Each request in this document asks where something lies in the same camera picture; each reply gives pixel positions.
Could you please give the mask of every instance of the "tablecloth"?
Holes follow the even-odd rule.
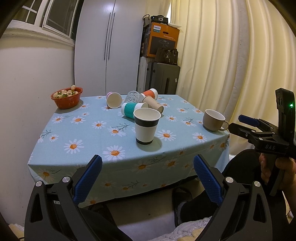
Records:
[[[150,145],[136,142],[134,120],[120,108],[109,109],[105,96],[83,97],[74,108],[57,109],[29,159],[33,179],[56,183],[100,155],[103,168],[83,207],[196,175],[192,161],[197,154],[222,171],[229,161],[229,132],[207,131],[203,113],[177,95],[157,101],[164,111]]]

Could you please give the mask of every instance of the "light blue tablecloth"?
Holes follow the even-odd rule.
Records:
[[[28,162],[32,177],[56,183],[100,155],[103,169],[83,207],[196,175],[192,161],[197,154],[222,171],[229,161],[229,133],[204,129],[203,113],[177,95],[157,101],[164,111],[150,145],[136,142],[133,119],[123,117],[120,108],[108,109],[105,96],[84,97],[72,109],[58,109]]]

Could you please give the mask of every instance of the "orange bowl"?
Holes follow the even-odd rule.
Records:
[[[56,103],[57,107],[59,109],[69,109],[69,108],[72,108],[76,105],[78,105],[79,103],[79,100],[80,100],[80,95],[81,93],[83,92],[83,89],[80,88],[80,87],[76,87],[75,91],[78,92],[78,94],[76,95],[73,95],[73,96],[69,96],[69,97],[65,97],[65,98],[54,98],[53,95],[54,93],[50,96],[50,98],[52,100],[54,100],[54,102]]]

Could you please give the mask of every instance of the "floor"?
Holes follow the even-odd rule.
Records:
[[[197,179],[182,184],[193,198],[199,195],[203,186]],[[133,241],[146,241],[175,229],[172,207],[172,189],[147,194],[107,204],[117,226]]]

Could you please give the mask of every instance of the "clear glass cup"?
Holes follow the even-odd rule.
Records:
[[[130,91],[126,95],[124,103],[139,103],[140,102],[140,93],[137,91]]]

